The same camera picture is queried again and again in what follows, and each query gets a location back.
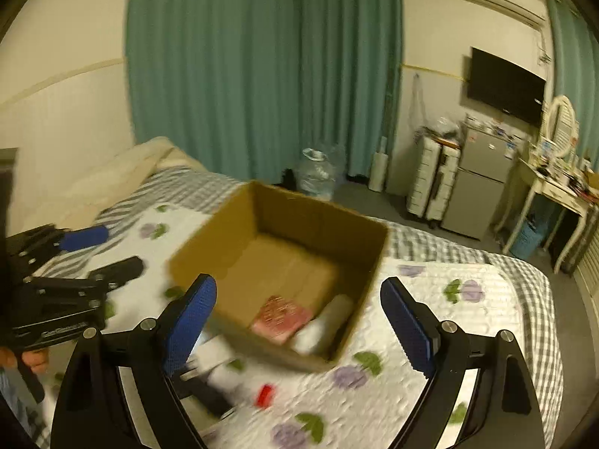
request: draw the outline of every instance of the pink package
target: pink package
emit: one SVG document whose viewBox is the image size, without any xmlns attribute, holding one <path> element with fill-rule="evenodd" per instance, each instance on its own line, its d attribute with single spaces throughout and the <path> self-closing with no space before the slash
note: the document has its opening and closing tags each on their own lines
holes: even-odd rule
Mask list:
<svg viewBox="0 0 599 449">
<path fill-rule="evenodd" d="M 292 300 L 271 296 L 254 319 L 251 329 L 276 344 L 283 344 L 312 319 L 312 313 Z"/>
</svg>

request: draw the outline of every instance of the water bottle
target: water bottle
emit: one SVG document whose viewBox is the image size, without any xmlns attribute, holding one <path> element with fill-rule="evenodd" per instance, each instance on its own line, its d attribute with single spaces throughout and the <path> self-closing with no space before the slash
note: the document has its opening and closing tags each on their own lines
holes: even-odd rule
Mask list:
<svg viewBox="0 0 599 449">
<path fill-rule="evenodd" d="M 335 168 L 320 150 L 306 148 L 298 168 L 299 189 L 321 201 L 330 201 L 335 190 Z"/>
</svg>

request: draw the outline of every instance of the floor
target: floor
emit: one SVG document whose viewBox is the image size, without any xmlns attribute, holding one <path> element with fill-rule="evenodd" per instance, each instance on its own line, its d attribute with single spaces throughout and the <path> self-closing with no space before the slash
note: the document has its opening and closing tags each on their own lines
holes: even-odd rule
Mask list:
<svg viewBox="0 0 599 449">
<path fill-rule="evenodd" d="M 334 201 L 367 216 L 431 231 L 426 224 L 408 219 L 405 198 L 375 193 L 362 184 L 341 185 L 335 192 Z M 491 232 L 481 241 L 442 229 L 431 232 L 467 247 L 501 253 Z M 552 445 L 558 449 L 564 447 L 568 436 L 585 415 L 597 393 L 598 385 L 595 380 L 591 328 L 579 289 L 569 276 L 561 272 L 553 273 L 548 254 L 541 250 L 537 252 L 529 262 L 541 270 L 551 283 L 564 365 L 564 396 Z"/>
</svg>

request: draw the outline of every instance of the table leg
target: table leg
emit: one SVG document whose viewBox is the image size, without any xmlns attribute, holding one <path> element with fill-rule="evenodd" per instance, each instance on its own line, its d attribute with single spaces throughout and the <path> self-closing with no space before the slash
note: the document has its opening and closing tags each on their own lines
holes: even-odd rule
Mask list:
<svg viewBox="0 0 599 449">
<path fill-rule="evenodd" d="M 556 274 L 559 272 L 559 267 L 561 267 L 561 264 L 563 263 L 564 259 L 570 252 L 570 248 L 572 248 L 574 243 L 576 243 L 578 241 L 578 239 L 580 238 L 580 235 L 582 234 L 582 231 L 585 228 L 585 225 L 586 225 L 586 213 L 580 215 L 580 218 L 578 218 L 578 225 L 576 225 L 576 229 L 574 230 L 574 233 L 572 233 L 572 236 L 570 237 L 568 242 L 565 244 L 565 247 L 562 250 L 562 253 L 559 254 L 558 261 L 555 262 L 555 267 L 553 268 L 553 273 Z"/>
<path fill-rule="evenodd" d="M 530 207 L 532 205 L 532 199 L 534 199 L 534 196 L 536 195 L 536 193 L 537 193 L 536 188 L 535 188 L 535 185 L 533 184 L 531 186 L 530 190 L 528 191 L 528 196 L 526 196 L 526 201 L 524 202 L 524 207 L 522 208 L 522 211 L 520 211 L 520 217 L 518 218 L 516 227 L 514 228 L 514 231 L 511 232 L 510 238 L 507 240 L 507 243 L 503 247 L 503 250 L 501 250 L 501 252 L 504 255 L 507 255 L 507 252 L 510 251 L 511 246 L 514 244 L 514 241 L 516 241 L 518 233 L 520 233 L 520 229 L 522 229 L 524 220 L 526 219 L 526 216 L 528 215 L 528 211 L 530 210 Z"/>
<path fill-rule="evenodd" d="M 557 223 L 555 223 L 555 226 L 551 230 L 551 234 L 549 235 L 549 237 L 547 238 L 547 241 L 545 242 L 545 244 L 543 246 L 543 249 L 545 251 L 547 251 L 547 249 L 549 248 L 549 245 L 553 241 L 553 238 L 555 238 L 555 234 L 558 232 L 558 229 L 561 226 L 561 222 L 564 220 L 564 216 L 565 216 L 565 208 L 562 208 L 561 212 L 559 213 L 558 221 L 557 221 Z"/>
<path fill-rule="evenodd" d="M 517 178 L 517 175 L 516 177 L 511 178 L 510 191 L 507 194 L 507 204 L 505 205 L 505 211 L 503 213 L 503 216 L 501 217 L 501 220 L 499 220 L 499 223 L 497 223 L 495 225 L 495 228 L 493 228 L 495 234 L 501 231 L 501 229 L 505 225 L 505 222 L 507 221 L 507 217 L 510 215 L 511 205 L 514 202 L 514 196 L 516 195 Z"/>
</svg>

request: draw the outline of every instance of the beige blanket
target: beige blanket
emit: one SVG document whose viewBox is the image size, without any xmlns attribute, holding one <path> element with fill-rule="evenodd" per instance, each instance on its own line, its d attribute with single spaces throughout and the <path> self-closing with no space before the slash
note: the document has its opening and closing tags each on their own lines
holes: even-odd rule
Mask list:
<svg viewBox="0 0 599 449">
<path fill-rule="evenodd" d="M 69 229 L 90 226 L 101 211 L 127 198 L 150 175 L 177 165 L 206 170 L 165 137 L 136 145 L 49 198 L 23 222 L 20 230 L 51 223 Z"/>
</svg>

